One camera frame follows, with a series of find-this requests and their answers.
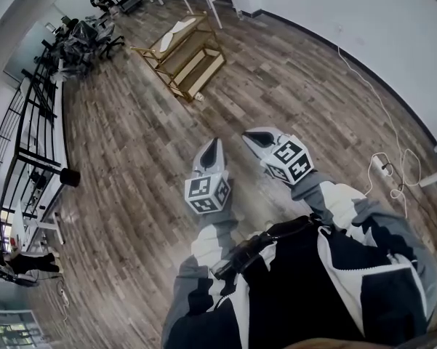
chair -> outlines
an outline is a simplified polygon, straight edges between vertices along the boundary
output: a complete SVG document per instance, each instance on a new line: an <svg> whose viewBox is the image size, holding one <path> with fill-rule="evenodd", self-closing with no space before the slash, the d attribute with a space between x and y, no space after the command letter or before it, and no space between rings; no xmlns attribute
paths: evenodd
<svg viewBox="0 0 437 349"><path fill-rule="evenodd" d="M109 23L105 26L105 21L95 27L91 27L85 21L80 21L65 43L66 51L78 54L80 61L84 64L87 64L85 60L87 55L94 54L101 48L103 49L99 54L99 58L106 54L106 57L110 59L110 51L118 45L124 45L124 37L120 35L111 40L115 31L115 24Z"/></svg>
<svg viewBox="0 0 437 349"><path fill-rule="evenodd" d="M120 35L114 40L111 40L111 37L113 35L113 32L115 31L115 24L110 23L106 28L101 30L97 37L95 38L95 41L99 46L105 45L105 48L103 51L99 54L99 58L102 58L102 56L105 54L108 59L110 59L110 51L116 47L117 45L124 46L124 36Z"/></svg>

white cable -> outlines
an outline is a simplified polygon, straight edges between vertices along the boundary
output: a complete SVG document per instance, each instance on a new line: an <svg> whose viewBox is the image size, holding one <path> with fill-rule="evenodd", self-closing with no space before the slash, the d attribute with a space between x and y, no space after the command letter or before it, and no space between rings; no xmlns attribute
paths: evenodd
<svg viewBox="0 0 437 349"><path fill-rule="evenodd" d="M65 324L65 326L66 326L66 320L68 319L68 314L66 313L66 308L69 308L69 306L70 305L63 304L63 312L65 314L65 319L63 319L63 323Z"/></svg>
<svg viewBox="0 0 437 349"><path fill-rule="evenodd" d="M372 179L370 177L370 168L372 168L372 163L373 163L373 157L377 156L377 155L384 155L386 157L386 159L388 160L388 163L391 165L390 159L388 158L388 155L386 155L386 153L380 152L380 153L375 153L372 155L372 157L370 158L370 165L369 168L366 171L366 175L369 178L369 185L370 185L370 189L364 194L365 196L367 196L368 193L370 193L370 191L372 191L373 189L373 183L372 183ZM386 177L391 177L394 173L394 169L393 166L391 165L391 173L387 174Z"/></svg>
<svg viewBox="0 0 437 349"><path fill-rule="evenodd" d="M340 47L339 46L337 46L337 53L340 56L341 60L349 67L349 69L352 72L354 72L360 79L362 79L362 81L369 86L369 88L372 90L373 94L378 98L378 100L380 101L380 105L381 105L383 111L385 112L386 116L389 119L391 128L393 129L394 134L396 135L396 144L398 146L398 151L399 151L399 168L401 170L401 187L399 189L391 190L390 196L393 199L397 199L397 198L399 198L399 196L403 197L403 199L404 199L404 216L405 216L405 218L407 218L407 202L406 202L406 196L404 195L404 186L406 185L406 186L409 186L410 188L412 188L414 186L417 186L420 183L420 181L422 179L422 165L420 164L420 159L414 153L414 151L412 151L409 148L406 148L406 150L404 150L404 152L402 151L401 144L399 143L399 133L398 133L398 130L396 129L396 126L393 123L391 115L386 110L385 105L383 105L383 101L382 101L381 97L375 91L374 87L370 84L370 82L367 81L358 71L354 70L349 65L349 62L341 55L341 51L340 51ZM406 174L404 172L404 164L405 164L405 161L406 161L406 155L407 155L408 151L416 158L416 160L417 160L417 162L419 164L419 179L418 179L418 181L416 183L407 182ZM370 193L370 191L372 191L372 189L373 189L372 179L370 178L370 168L372 167L373 157L376 156L376 155L380 155L380 154L384 154L386 156L386 159L388 160L388 163L390 163L390 159L388 158L388 155L386 155L386 153L381 152L381 153L375 153L375 154L372 155L372 157L370 158L369 168L367 169L367 176L369 178L370 189L364 194L365 196L368 193Z"/></svg>

black metal railing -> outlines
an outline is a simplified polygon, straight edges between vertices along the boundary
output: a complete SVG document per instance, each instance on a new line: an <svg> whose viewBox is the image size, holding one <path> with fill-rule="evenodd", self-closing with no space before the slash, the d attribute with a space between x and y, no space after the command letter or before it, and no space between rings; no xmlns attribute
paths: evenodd
<svg viewBox="0 0 437 349"><path fill-rule="evenodd" d="M17 124L15 154L0 200L0 218L3 210L12 213L10 209L16 207L18 201L24 217L37 218L36 211L48 184L53 175L62 173L61 164L55 160L57 88L50 80L56 69L57 59L45 47L24 95ZM2 239L0 221L0 246Z"/></svg>
<svg viewBox="0 0 437 349"><path fill-rule="evenodd" d="M0 126L0 168L3 164L3 158L9 142L12 140L15 127L20 120L20 114L23 111L24 96L21 93L20 87L16 90L11 103L7 109L5 117L1 121Z"/></svg>

gold metal frame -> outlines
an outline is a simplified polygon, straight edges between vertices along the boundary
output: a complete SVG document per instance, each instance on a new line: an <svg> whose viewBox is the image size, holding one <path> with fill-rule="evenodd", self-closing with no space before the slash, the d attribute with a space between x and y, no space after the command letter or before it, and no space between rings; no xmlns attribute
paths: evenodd
<svg viewBox="0 0 437 349"><path fill-rule="evenodd" d="M155 72L156 73L156 75L160 78L160 80L163 82L163 84L165 84L167 87L168 87L168 89L169 89L169 91L172 93L172 95L174 95L175 97L177 97L178 96L178 94L177 93L175 93L174 91L173 91L173 89L175 89L176 91L178 91L178 92L180 92L181 93L181 95L182 95L182 97L185 99L185 100L187 100L188 102L192 102L193 101L193 97L191 97L191 95L189 94L189 92L188 92L188 89L182 89L181 88L181 82L184 80L184 79L182 79L181 81L180 81L180 83L178 84L176 81L175 81L175 78L177 77L177 75L186 67L186 65L193 59L193 58L195 58L196 57L196 55L198 54L198 53L200 53L200 51L204 51L204 54L205 55L208 55L207 54L207 52L206 52L206 50L205 49L211 49L211 50L214 50L214 51L217 51L217 52L219 52L220 54L219 55L222 55L222 57L223 57L223 63L213 72L213 74L210 76L210 78L213 76L213 75L215 75L216 74L216 72L221 68L221 66L223 66L225 63L226 63L226 57L225 57L225 53L223 52L223 50L222 50L222 47L221 47L221 45L220 45L220 42L218 41L218 38L217 38L217 34L215 33L215 31L213 30L213 28L211 27L211 25L210 25L210 20L209 20L209 17L208 17L208 15L207 15L207 13L206 12L204 12L204 14L203 15L186 15L186 16L184 16L181 20L184 20L186 17L207 17L203 22L201 22L201 23L198 23L197 24L197 26L188 34L188 35L186 35L181 41L179 41L177 44L176 44L176 46L171 50L171 52L165 57L165 58L162 58L161 60L160 59L158 59L157 58L157 56L156 56L156 52L155 52L155 50L153 50L153 49L147 49L147 48L139 48L139 47L131 47L131 49L132 50L134 50L135 52L137 52L143 59L144 59L144 61L147 63L147 65L148 65L148 67L150 67L151 68L151 70L153 71L153 72ZM207 28L209 29L209 30L204 30L204 29L201 29L201 28L199 28L199 26L200 25L203 25L203 24L205 24L205 25L207 25ZM200 46L198 46L197 47L197 49L195 49L193 52L192 52L192 54L191 55L189 55L187 58L185 58L181 63L180 63L180 65L179 66L177 66L176 68L175 68L175 71L174 72L169 72L166 68L165 68L165 66L164 66L164 64L165 64L165 62L174 54L174 53L176 53L177 52L177 50L180 50L181 49L181 46L185 43L185 42L187 42L187 40L188 40L188 38L190 38L195 32L207 32L207 33L210 33L210 35L204 40L204 42L203 43L201 43L201 45ZM211 41L211 40L213 40L214 42L215 42L215 44L216 44L216 47L215 46L211 46L211 45L208 45L207 44L207 42L208 41ZM156 67L153 67L153 65L152 65L152 63L151 63L151 60L155 60L155 62L156 62ZM164 79L164 77L162 76L162 74L163 75L166 75L167 77L168 77L168 79L169 79L169 81L167 82L165 79Z"/></svg>

black cylinder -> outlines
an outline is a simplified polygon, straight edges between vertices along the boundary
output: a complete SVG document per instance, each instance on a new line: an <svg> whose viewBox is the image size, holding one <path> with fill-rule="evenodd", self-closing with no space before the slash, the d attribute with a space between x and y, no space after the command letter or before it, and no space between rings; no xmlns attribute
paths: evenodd
<svg viewBox="0 0 437 349"><path fill-rule="evenodd" d="M72 171L68 168L63 168L60 173L60 182L63 185L73 186L77 188L81 181L81 174L77 171Z"/></svg>

